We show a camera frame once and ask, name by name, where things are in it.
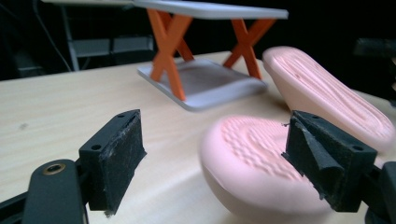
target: gray platform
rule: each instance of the gray platform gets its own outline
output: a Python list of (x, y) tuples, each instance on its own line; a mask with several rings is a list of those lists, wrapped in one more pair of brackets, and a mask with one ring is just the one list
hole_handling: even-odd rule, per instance
[(177, 63), (177, 70), (186, 95), (186, 100), (180, 101), (171, 92), (167, 75), (164, 73), (160, 82), (156, 82), (149, 77), (151, 69), (151, 65), (138, 67), (139, 75), (190, 111), (203, 110), (267, 90), (267, 84), (262, 80), (207, 59), (197, 59)]

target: wooden surface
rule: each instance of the wooden surface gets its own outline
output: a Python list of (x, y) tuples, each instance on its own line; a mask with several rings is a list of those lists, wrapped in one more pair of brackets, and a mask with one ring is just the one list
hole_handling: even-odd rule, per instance
[[(228, 53), (197, 58), (221, 63)], [(118, 213), (107, 218), (89, 211), (90, 223), (245, 223), (206, 184), (198, 144), (211, 124), (231, 114), (288, 122), (290, 112), (272, 79), (261, 66), (268, 92), (189, 112), (139, 76), (138, 65), (0, 82), (0, 201), (25, 192), (38, 166), (76, 160), (78, 149), (115, 115), (140, 109), (148, 155), (137, 167)], [(247, 72), (243, 62), (234, 69)], [(362, 96), (395, 124), (396, 110), (387, 101)], [(394, 160), (394, 151), (381, 157)], [(334, 213), (325, 223), (364, 223), (365, 211), (363, 204), (358, 214)]]

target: toy table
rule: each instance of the toy table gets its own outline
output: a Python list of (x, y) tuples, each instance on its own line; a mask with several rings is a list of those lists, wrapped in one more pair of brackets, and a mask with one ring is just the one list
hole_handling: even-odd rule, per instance
[[(139, 67), (139, 74), (185, 109), (200, 110), (265, 91), (253, 46), (277, 19), (288, 17), (287, 10), (183, 1), (134, 5), (147, 9), (159, 48), (152, 65)], [(194, 59), (183, 38), (193, 18), (231, 20), (238, 43), (222, 65)], [(255, 21), (247, 28), (244, 20)], [(178, 62), (176, 51), (182, 59)], [(241, 56), (249, 76), (231, 69)]]

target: pink soft object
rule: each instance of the pink soft object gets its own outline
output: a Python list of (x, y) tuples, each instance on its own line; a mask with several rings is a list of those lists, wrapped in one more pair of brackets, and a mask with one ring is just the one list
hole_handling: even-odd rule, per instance
[(200, 145), (209, 187), (233, 214), (252, 223), (321, 223), (332, 209), (282, 156), (288, 127), (247, 116), (218, 120)]
[(390, 120), (304, 52), (274, 47), (262, 60), (290, 110), (318, 115), (379, 152), (394, 147)]

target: orange table leg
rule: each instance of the orange table leg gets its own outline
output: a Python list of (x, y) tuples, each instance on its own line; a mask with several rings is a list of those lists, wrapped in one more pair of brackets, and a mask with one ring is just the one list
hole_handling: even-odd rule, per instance
[(193, 60), (192, 53), (183, 39), (192, 17), (175, 15), (173, 18), (165, 12), (148, 9), (148, 17), (158, 45), (158, 53), (153, 60), (150, 77), (160, 81), (163, 71), (169, 78), (172, 93), (181, 101), (186, 99), (177, 67), (174, 61), (176, 50), (185, 61)]
[(223, 63), (223, 66), (231, 68), (239, 57), (243, 56), (249, 75), (261, 79), (262, 75), (257, 65), (253, 46), (271, 28), (275, 21), (274, 19), (257, 20), (247, 29), (243, 20), (232, 20), (238, 44), (233, 48), (232, 54)]

